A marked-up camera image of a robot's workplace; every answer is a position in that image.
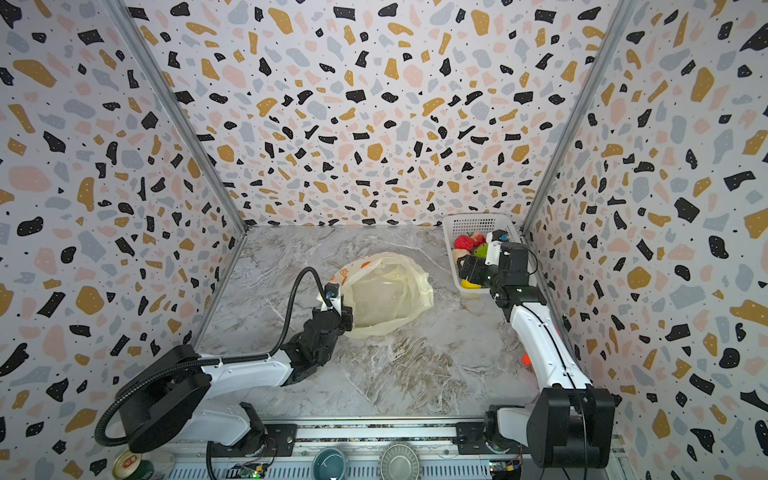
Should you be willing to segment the beige peach toy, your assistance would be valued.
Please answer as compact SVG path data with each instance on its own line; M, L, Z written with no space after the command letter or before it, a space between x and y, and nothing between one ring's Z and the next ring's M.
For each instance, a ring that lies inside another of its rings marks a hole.
M457 262L460 258L470 255L471 252L469 250L465 249L453 249L452 250L452 257L453 261Z

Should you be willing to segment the yellow translucent plastic bag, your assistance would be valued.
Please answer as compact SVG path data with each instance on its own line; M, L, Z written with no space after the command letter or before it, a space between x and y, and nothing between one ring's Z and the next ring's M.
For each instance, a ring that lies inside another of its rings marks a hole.
M353 312L349 336L387 335L434 306L429 274L410 257L382 252L348 263L331 278Z

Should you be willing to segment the bright green fruit toy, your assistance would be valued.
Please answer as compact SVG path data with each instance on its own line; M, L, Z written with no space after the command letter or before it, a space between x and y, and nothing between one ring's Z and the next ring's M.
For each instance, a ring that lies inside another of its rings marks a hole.
M485 259L487 257L489 245L487 243L483 243L482 245L479 245L475 250L473 255L479 258Z

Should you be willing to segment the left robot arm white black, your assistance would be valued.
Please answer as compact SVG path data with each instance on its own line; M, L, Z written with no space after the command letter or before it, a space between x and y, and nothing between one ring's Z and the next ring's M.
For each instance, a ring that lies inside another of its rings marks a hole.
M226 405L224 394L257 387L285 387L299 383L332 357L339 337L353 328L353 308L340 302L333 311L315 308L304 330L273 356L230 362L210 357L211 365L195 350L175 347L119 392L124 395L143 380L171 367L168 373L134 393L118 410L127 445L134 453L148 453L173 440L214 444L218 455L245 456L269 443L272 435L248 402Z

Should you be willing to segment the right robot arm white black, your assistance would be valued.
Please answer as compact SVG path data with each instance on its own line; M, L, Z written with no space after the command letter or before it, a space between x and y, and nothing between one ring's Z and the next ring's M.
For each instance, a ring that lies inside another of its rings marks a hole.
M605 468L613 437L613 395L594 386L558 334L542 291L530 282L532 252L510 241L494 240L486 248L485 257L456 258L458 276L488 288L523 345L540 388L530 408L489 408L482 433L486 446L503 453L520 447L541 469Z

